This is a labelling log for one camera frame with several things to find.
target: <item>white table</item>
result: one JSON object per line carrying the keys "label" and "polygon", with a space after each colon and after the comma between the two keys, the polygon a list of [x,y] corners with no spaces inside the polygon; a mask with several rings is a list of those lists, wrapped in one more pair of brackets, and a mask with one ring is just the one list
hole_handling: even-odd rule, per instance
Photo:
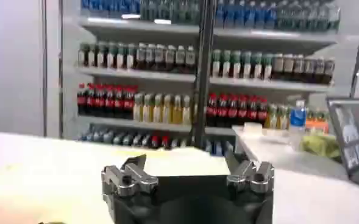
{"label": "white table", "polygon": [[[101,169],[145,152],[0,133],[0,223],[111,224],[101,196]],[[145,171],[229,172],[224,159],[194,149],[148,151]],[[359,223],[359,186],[276,169],[273,224],[279,223]]]}

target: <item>blue bottle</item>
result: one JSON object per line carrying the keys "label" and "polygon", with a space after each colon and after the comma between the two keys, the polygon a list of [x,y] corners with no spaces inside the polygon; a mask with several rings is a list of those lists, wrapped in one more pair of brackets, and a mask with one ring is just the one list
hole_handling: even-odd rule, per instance
{"label": "blue bottle", "polygon": [[277,4],[272,2],[270,8],[266,12],[266,22],[265,22],[265,29],[275,29],[275,24],[277,22]]}
{"label": "blue bottle", "polygon": [[225,10],[226,19],[224,21],[224,27],[232,28],[235,26],[235,0],[229,0]]}
{"label": "blue bottle", "polygon": [[264,29],[266,20],[266,3],[261,2],[259,8],[255,11],[255,28]]}
{"label": "blue bottle", "polygon": [[250,2],[250,6],[246,9],[246,21],[244,22],[244,27],[247,29],[253,29],[255,26],[255,2]]}
{"label": "blue bottle", "polygon": [[224,8],[225,8],[224,0],[218,0],[217,9],[216,9],[215,27],[224,27],[224,18],[225,18]]}
{"label": "blue bottle", "polygon": [[244,0],[240,0],[239,5],[236,6],[235,14],[235,27],[244,27],[244,20],[246,15],[246,3]]}

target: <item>bottle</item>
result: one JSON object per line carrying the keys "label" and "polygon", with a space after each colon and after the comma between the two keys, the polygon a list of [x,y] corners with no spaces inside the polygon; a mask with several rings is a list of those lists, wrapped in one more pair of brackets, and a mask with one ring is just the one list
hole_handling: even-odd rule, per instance
{"label": "bottle", "polygon": [[98,56],[98,45],[96,43],[91,44],[90,45],[90,52],[88,53],[88,59],[89,59],[89,65],[91,67],[97,67],[98,64],[98,60],[97,60],[97,56]]}
{"label": "bottle", "polygon": [[90,46],[87,43],[81,43],[78,54],[78,64],[79,66],[88,67],[88,53],[90,51]]}
{"label": "bottle", "polygon": [[220,76],[220,60],[221,60],[221,50],[213,50],[213,64],[211,68],[211,76],[219,77]]}
{"label": "bottle", "polygon": [[170,95],[165,96],[165,104],[163,106],[163,123],[172,123],[172,104]]}
{"label": "bottle", "polygon": [[307,112],[305,110],[305,101],[297,100],[296,107],[290,112],[290,141],[294,150],[300,149],[300,143],[305,133],[305,120]]}
{"label": "bottle", "polygon": [[196,53],[194,52],[194,48],[189,46],[186,51],[186,69],[185,73],[187,74],[195,74],[196,72]]}
{"label": "bottle", "polygon": [[152,95],[146,94],[144,96],[143,121],[152,122],[153,112],[154,112],[154,108],[153,108]]}
{"label": "bottle", "polygon": [[258,113],[257,113],[257,121],[265,126],[265,122],[267,119],[267,100],[264,98],[260,98],[258,104]]}
{"label": "bottle", "polygon": [[87,113],[86,112],[86,108],[87,108],[87,92],[86,92],[84,83],[79,84],[79,91],[77,92],[76,102],[77,102],[77,113],[78,113],[78,115],[86,114]]}
{"label": "bottle", "polygon": [[253,29],[255,26],[255,2],[251,1],[250,6],[246,9],[246,21],[244,23],[244,27],[247,29]]}
{"label": "bottle", "polygon": [[173,45],[169,45],[166,51],[166,71],[171,72],[174,69],[176,48]]}
{"label": "bottle", "polygon": [[230,50],[225,50],[223,61],[222,61],[222,77],[229,78],[229,71],[230,71]]}
{"label": "bottle", "polygon": [[107,54],[107,67],[108,68],[110,68],[110,69],[117,68],[117,53],[118,53],[117,44],[113,43],[113,42],[109,42],[108,54]]}
{"label": "bottle", "polygon": [[236,124],[243,126],[244,123],[247,121],[247,96],[240,95],[239,101],[238,101],[238,115]]}
{"label": "bottle", "polygon": [[124,69],[124,57],[125,57],[125,45],[123,43],[118,43],[118,53],[117,53],[117,68],[118,69]]}
{"label": "bottle", "polygon": [[218,0],[216,8],[215,27],[224,27],[225,5],[224,0]]}
{"label": "bottle", "polygon": [[263,57],[263,78],[265,80],[271,80],[271,72],[272,72],[272,54],[266,54]]}
{"label": "bottle", "polygon": [[156,46],[154,44],[148,44],[145,53],[145,61],[146,61],[146,69],[150,70],[153,69],[155,64],[155,50]]}
{"label": "bottle", "polygon": [[128,51],[126,55],[126,68],[133,69],[135,68],[135,51],[136,46],[132,43],[128,44]]}
{"label": "bottle", "polygon": [[226,120],[226,127],[230,128],[236,124],[238,115],[238,98],[235,95],[229,97],[228,102],[228,119]]}
{"label": "bottle", "polygon": [[114,95],[114,87],[108,86],[106,88],[106,100],[105,100],[105,116],[106,117],[114,117],[114,102],[115,102],[115,95]]}
{"label": "bottle", "polygon": [[191,125],[190,96],[183,98],[182,121],[184,125]]}
{"label": "bottle", "polygon": [[265,29],[273,30],[277,23],[277,4],[272,2],[269,9],[266,12]]}
{"label": "bottle", "polygon": [[174,99],[174,108],[172,109],[173,124],[182,124],[182,99],[176,95]]}
{"label": "bottle", "polygon": [[185,48],[183,46],[179,46],[175,54],[175,68],[178,73],[183,73],[185,71],[185,57]]}
{"label": "bottle", "polygon": [[98,43],[98,66],[100,68],[107,68],[107,53],[108,53],[108,46],[106,42],[99,42]]}
{"label": "bottle", "polygon": [[241,51],[234,51],[233,52],[233,69],[232,69],[232,77],[235,79],[240,78],[240,67],[241,67]]}
{"label": "bottle", "polygon": [[225,7],[225,21],[224,28],[232,28],[235,26],[235,0],[229,0]]}
{"label": "bottle", "polygon": [[206,126],[216,126],[217,117],[217,98],[216,94],[210,93],[208,98],[208,105],[206,109]]}
{"label": "bottle", "polygon": [[161,123],[163,120],[163,95],[156,94],[155,96],[155,107],[154,107],[154,122]]}
{"label": "bottle", "polygon": [[255,11],[255,28],[264,29],[266,20],[266,3],[261,2],[259,8]]}
{"label": "bottle", "polygon": [[254,57],[252,58],[253,60],[253,64],[254,66],[254,72],[252,73],[252,75],[250,75],[251,79],[260,79],[263,80],[264,76],[263,76],[263,70],[262,70],[262,53],[258,52],[256,54],[254,54]]}
{"label": "bottle", "polygon": [[226,94],[220,94],[217,104],[216,126],[225,127],[228,114],[228,97]]}
{"label": "bottle", "polygon": [[246,51],[242,54],[243,59],[243,78],[249,79],[251,77],[251,51]]}
{"label": "bottle", "polygon": [[144,43],[138,44],[138,49],[136,51],[136,69],[145,70],[146,62],[145,62],[145,54],[146,54],[146,45]]}
{"label": "bottle", "polygon": [[124,117],[124,94],[122,86],[114,87],[115,99],[114,99],[114,117]]}

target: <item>white shelf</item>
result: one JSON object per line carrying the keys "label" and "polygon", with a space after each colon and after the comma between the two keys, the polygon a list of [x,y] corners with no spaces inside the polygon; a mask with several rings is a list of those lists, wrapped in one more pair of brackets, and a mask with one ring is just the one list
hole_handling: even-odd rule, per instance
{"label": "white shelf", "polygon": [[173,74],[153,71],[137,71],[130,69],[78,68],[77,70],[83,74],[93,76],[149,79],[170,82],[193,83],[196,79],[196,76],[191,74]]}
{"label": "white shelf", "polygon": [[267,80],[248,80],[233,78],[215,78],[210,77],[210,83],[213,85],[227,86],[243,86],[249,88],[267,88],[285,91],[296,91],[306,93],[327,93],[335,90],[333,86],[299,83],[299,82],[283,82],[283,81],[267,81]]}
{"label": "white shelf", "polygon": [[205,127],[205,134],[218,136],[235,136],[235,131],[232,128],[220,127]]}
{"label": "white shelf", "polygon": [[149,130],[161,130],[161,131],[174,131],[181,133],[189,133],[191,127],[188,125],[176,125],[176,124],[162,124],[162,123],[150,123],[150,122],[138,122],[133,120],[106,118],[106,117],[93,117],[93,116],[78,116],[77,119],[81,122],[112,125],[117,127],[139,128]]}

